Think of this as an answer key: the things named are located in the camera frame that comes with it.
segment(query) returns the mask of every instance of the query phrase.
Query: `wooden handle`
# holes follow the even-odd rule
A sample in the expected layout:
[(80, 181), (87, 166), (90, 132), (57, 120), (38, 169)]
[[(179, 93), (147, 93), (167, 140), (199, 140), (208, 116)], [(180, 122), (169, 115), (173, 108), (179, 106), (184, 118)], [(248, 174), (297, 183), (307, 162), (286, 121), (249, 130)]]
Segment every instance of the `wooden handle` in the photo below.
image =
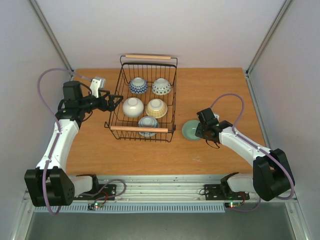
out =
[(158, 59), (158, 60), (170, 60), (170, 56), (157, 56), (157, 55), (135, 55), (127, 54), (125, 55), (128, 59)]
[(157, 127), (139, 127), (139, 126), (111, 126), (111, 131), (131, 131), (131, 132), (147, 132), (147, 133), (167, 133), (168, 128)]

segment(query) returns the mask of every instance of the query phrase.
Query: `white wall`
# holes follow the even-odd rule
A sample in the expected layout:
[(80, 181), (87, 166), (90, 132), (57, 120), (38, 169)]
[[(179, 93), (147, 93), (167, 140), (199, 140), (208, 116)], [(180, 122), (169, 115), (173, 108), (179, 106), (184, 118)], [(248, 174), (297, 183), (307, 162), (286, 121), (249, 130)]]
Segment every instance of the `white wall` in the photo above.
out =
[(314, 240), (320, 236), (320, 1), (295, 0), (252, 73), (273, 147), (283, 149)]
[[(26, 190), (25, 172), (41, 159), (53, 130), (37, 95), (38, 76), (63, 65), (26, 0), (1, 1), (0, 35), (0, 239), (7, 240)], [(67, 79), (60, 72), (44, 78), (50, 106), (57, 107)]]
[(180, 67), (246, 69), (283, 0), (38, 0), (71, 66), (119, 68), (120, 54)]

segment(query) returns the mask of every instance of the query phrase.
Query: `wooden tabletop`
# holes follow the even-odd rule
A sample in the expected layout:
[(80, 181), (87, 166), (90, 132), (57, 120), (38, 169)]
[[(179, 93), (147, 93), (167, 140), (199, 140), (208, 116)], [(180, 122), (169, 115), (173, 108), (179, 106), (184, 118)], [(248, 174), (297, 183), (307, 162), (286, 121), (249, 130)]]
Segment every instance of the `wooden tabletop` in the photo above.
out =
[[(120, 69), (77, 69), (86, 77), (106, 79), (105, 89), (114, 93)], [(251, 173), (251, 166), (231, 149), (211, 148), (204, 140), (188, 141), (182, 127), (197, 120), (197, 112), (208, 108), (222, 94), (236, 93), (244, 98), (245, 110), (237, 129), (264, 144), (254, 105), (241, 68), (178, 68), (176, 86), (176, 131), (172, 142), (117, 140), (108, 128), (108, 112), (95, 110), (81, 125), (67, 160), (69, 175), (188, 175)], [(213, 111), (220, 121), (233, 123), (241, 110), (234, 96), (219, 100)]]

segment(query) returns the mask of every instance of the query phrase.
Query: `black wire basket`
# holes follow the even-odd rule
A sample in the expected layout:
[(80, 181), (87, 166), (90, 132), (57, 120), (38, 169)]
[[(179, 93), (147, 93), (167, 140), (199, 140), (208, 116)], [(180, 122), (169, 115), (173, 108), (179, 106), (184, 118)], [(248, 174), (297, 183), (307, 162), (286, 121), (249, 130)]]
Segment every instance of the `black wire basket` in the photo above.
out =
[[(153, 59), (157, 62), (128, 61), (123, 62), (123, 58), (132, 59)], [(104, 123), (105, 128), (109, 128), (114, 137), (118, 140), (139, 140), (155, 142), (171, 142), (176, 130), (176, 90), (177, 90), (177, 66), (178, 59), (169, 56), (151, 56), (151, 55), (123, 55), (120, 57), (121, 70), (115, 89), (115, 95), (122, 95), (123, 100), (117, 109), (110, 113), (109, 120)], [(129, 83), (134, 78), (142, 78), (147, 81), (148, 90), (143, 94), (134, 94), (129, 90)], [(166, 95), (156, 95), (152, 92), (152, 83), (164, 78), (169, 81), (171, 91)], [(143, 114), (139, 117), (128, 117), (123, 113), (123, 104), (128, 98), (138, 98), (144, 104)], [(152, 99), (161, 99), (167, 104), (167, 113), (158, 118), (159, 128), (141, 128), (138, 122), (141, 118), (147, 116), (145, 111), (147, 104)], [(139, 134), (155, 133), (151, 137)]]

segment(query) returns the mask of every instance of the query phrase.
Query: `ventilation grille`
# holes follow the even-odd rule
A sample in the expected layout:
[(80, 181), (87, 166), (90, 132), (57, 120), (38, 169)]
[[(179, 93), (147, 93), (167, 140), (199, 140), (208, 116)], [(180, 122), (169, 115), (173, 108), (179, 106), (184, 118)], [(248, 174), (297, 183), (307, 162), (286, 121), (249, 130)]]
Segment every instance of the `ventilation grille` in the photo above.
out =
[[(48, 212), (45, 206), (36, 207), (36, 213)], [(224, 213), (223, 203), (107, 203), (101, 208), (88, 210), (87, 203), (74, 203), (63, 206), (60, 213)]]

